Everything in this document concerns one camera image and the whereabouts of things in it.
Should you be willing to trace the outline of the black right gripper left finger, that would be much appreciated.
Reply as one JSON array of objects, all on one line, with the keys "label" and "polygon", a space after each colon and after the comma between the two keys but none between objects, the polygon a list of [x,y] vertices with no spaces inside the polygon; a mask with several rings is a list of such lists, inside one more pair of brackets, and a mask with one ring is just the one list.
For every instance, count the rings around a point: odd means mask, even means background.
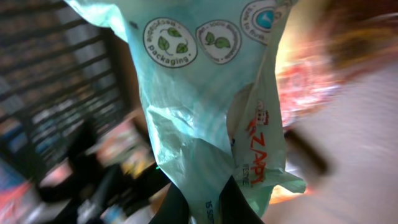
[{"label": "black right gripper left finger", "polygon": [[158,212],[149,224],[188,224],[189,206],[181,191],[171,183]]}]

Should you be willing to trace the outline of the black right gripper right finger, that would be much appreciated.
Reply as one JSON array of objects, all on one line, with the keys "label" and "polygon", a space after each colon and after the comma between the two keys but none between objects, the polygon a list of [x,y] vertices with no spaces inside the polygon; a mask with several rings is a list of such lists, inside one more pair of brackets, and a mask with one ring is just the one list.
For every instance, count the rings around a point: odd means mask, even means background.
[{"label": "black right gripper right finger", "polygon": [[233,176],[222,189],[219,200],[221,224],[264,224],[247,203]]}]

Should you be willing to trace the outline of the grey plastic shopping basket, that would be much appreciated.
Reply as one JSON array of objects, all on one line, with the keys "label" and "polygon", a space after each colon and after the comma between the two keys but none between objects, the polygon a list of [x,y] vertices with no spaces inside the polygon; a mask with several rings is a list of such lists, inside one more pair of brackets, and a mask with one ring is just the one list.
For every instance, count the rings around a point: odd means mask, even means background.
[{"label": "grey plastic shopping basket", "polygon": [[1,159],[27,180],[63,161],[80,126],[132,109],[116,36],[64,1],[1,0]]}]

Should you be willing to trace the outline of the green wet wipes pack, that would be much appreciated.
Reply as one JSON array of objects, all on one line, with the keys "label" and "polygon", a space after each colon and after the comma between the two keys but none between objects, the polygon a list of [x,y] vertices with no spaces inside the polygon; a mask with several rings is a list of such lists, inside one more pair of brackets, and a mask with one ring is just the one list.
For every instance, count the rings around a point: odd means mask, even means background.
[{"label": "green wet wipes pack", "polygon": [[194,223],[219,223],[230,178],[257,216],[285,169],[275,58],[292,1],[70,1],[128,43],[155,160]]}]

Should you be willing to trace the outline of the yellow snack bag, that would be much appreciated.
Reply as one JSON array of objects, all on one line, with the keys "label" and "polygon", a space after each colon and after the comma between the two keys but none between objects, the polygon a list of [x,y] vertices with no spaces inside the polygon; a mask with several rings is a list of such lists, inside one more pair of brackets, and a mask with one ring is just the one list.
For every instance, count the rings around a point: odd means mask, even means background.
[{"label": "yellow snack bag", "polygon": [[397,0],[299,1],[275,68],[282,125],[331,101],[344,84],[397,63]]}]

